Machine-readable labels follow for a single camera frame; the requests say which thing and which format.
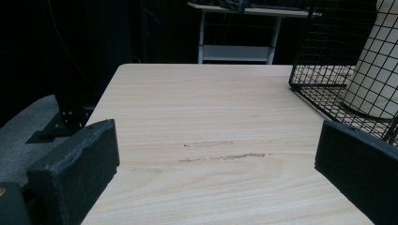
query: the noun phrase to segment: wire mesh basket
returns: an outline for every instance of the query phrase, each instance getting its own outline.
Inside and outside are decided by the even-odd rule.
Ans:
[[[313,4],[289,84],[330,119],[398,146],[398,0]]]

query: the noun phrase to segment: wooden table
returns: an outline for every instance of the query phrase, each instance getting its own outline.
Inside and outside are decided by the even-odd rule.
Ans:
[[[121,66],[89,120],[115,119],[121,165],[84,224],[372,224],[314,169],[290,70]]]

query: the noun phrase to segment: shelf leg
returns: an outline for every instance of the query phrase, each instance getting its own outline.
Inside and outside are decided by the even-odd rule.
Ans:
[[[278,35],[279,31],[281,29],[281,23],[282,23],[283,17],[276,17],[275,20],[275,27],[272,35],[272,41],[268,49],[268,57],[267,57],[267,64],[272,65],[273,62],[273,57],[275,55],[275,49],[276,49],[276,43],[278,42]]]
[[[200,20],[200,32],[199,32],[198,64],[203,64],[203,41],[205,35],[205,17],[206,17],[206,12],[202,11],[202,16]]]

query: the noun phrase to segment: white cylinder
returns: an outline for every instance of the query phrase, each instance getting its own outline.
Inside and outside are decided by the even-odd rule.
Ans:
[[[375,25],[356,64],[343,104],[374,117],[398,111],[398,1],[377,1]]]

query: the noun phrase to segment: black foam block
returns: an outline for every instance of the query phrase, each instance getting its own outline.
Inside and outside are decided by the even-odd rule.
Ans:
[[[325,121],[315,168],[374,224],[398,224],[398,150],[357,128]]]
[[[30,224],[23,195],[17,183],[0,183],[0,224]]]
[[[116,174],[115,121],[81,129],[27,170],[33,192],[44,198],[47,224],[80,224]]]

